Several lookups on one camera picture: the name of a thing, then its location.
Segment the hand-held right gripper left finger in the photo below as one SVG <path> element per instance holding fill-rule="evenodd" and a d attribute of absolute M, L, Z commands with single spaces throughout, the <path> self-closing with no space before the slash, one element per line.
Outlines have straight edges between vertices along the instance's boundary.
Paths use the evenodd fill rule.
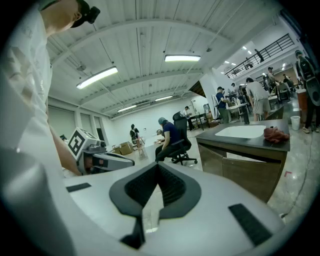
<path fill-rule="evenodd" d="M 157 171 L 158 163 L 151 163 L 119 179 L 109 189 L 109 197 L 118 211 L 135 218 L 132 232 L 120 239 L 122 243 L 134 249 L 139 249 L 145 243 L 143 208 L 158 184 Z"/>

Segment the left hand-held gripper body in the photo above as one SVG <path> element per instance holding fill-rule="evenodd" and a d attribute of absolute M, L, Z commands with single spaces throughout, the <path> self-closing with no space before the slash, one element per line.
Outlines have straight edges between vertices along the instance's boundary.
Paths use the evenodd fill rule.
<path fill-rule="evenodd" d="M 107 173 L 135 165 L 127 157 L 107 152 L 105 141 L 79 127 L 75 128 L 67 146 L 82 175 Z"/>

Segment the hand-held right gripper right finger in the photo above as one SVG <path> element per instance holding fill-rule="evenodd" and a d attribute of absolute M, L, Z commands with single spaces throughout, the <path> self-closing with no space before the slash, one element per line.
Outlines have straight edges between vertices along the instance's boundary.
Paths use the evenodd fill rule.
<path fill-rule="evenodd" d="M 157 163 L 157 184 L 163 201 L 160 219 L 185 217 L 202 195 L 200 184 L 194 178 L 163 162 Z"/>

